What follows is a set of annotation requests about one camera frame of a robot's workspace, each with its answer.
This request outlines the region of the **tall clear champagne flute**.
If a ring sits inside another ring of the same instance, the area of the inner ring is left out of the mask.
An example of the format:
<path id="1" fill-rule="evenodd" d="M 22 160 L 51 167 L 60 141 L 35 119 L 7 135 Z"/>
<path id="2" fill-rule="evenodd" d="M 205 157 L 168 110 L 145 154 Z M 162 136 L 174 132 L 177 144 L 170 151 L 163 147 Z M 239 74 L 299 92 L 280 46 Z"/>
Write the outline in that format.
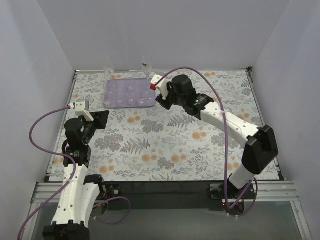
<path id="1" fill-rule="evenodd" d="M 142 71 L 144 72 L 147 80 L 149 81 L 151 79 L 152 70 L 153 70 L 151 58 L 148 56 L 143 56 L 141 63 L 142 63 Z"/>

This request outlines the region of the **clear stemmed wine glass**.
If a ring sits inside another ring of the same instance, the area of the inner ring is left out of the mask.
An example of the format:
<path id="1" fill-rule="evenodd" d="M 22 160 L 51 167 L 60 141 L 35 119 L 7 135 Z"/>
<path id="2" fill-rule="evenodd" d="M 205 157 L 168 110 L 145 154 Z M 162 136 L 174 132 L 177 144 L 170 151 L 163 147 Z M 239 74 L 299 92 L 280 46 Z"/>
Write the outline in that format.
<path id="1" fill-rule="evenodd" d="M 102 58 L 102 66 L 105 80 L 108 81 L 112 78 L 113 73 L 115 72 L 115 68 L 109 56 L 104 55 Z"/>

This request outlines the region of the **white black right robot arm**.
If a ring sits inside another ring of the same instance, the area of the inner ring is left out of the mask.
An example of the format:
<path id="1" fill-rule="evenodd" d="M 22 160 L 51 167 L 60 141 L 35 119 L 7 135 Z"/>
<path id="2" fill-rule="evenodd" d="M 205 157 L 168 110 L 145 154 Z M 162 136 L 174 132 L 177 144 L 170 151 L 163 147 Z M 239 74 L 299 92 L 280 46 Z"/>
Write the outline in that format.
<path id="1" fill-rule="evenodd" d="M 223 110 L 213 98 L 197 93 L 192 81 L 186 75 L 178 75 L 167 80 L 155 75 L 150 81 L 152 90 L 159 90 L 156 101 L 165 109 L 180 106 L 184 111 L 200 121 L 210 124 L 222 132 L 227 139 L 232 138 L 244 150 L 240 167 L 226 176 L 221 186 L 227 198 L 238 198 L 248 184 L 279 154 L 272 127 L 248 123 L 234 114 Z"/>

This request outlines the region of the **clear ribbed tumbler glass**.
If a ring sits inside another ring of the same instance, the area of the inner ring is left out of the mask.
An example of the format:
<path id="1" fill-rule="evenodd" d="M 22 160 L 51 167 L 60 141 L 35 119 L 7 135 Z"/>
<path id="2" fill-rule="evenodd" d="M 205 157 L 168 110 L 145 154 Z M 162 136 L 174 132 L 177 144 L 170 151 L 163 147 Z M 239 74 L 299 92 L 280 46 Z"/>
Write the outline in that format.
<path id="1" fill-rule="evenodd" d="M 118 81 L 116 79 L 110 79 L 104 82 L 103 89 L 106 93 L 114 92 L 118 89 Z"/>

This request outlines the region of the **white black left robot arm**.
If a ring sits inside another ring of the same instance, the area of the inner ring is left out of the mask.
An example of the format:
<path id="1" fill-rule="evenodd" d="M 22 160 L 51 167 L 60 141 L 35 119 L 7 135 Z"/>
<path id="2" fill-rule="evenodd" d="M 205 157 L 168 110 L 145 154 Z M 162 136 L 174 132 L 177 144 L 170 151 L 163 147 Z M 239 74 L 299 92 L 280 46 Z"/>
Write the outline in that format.
<path id="1" fill-rule="evenodd" d="M 66 141 L 63 153 L 63 183 L 59 203 L 52 222 L 43 228 L 45 240 L 88 240 L 89 219 L 97 199 L 106 195 L 103 177 L 88 175 L 92 150 L 89 146 L 97 130 L 106 128 L 110 112 L 93 112 L 92 121 L 84 116 L 71 118 L 64 124 Z"/>

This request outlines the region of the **short clear tumbler glass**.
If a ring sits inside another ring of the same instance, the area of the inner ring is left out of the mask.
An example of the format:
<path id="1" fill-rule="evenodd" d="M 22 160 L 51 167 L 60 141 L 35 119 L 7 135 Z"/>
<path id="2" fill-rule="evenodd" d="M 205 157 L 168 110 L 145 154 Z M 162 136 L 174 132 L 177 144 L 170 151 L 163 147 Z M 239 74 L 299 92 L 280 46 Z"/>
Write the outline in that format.
<path id="1" fill-rule="evenodd" d="M 118 91 L 116 93 L 116 105 L 118 107 L 121 107 L 126 102 L 126 94 L 123 91 Z"/>

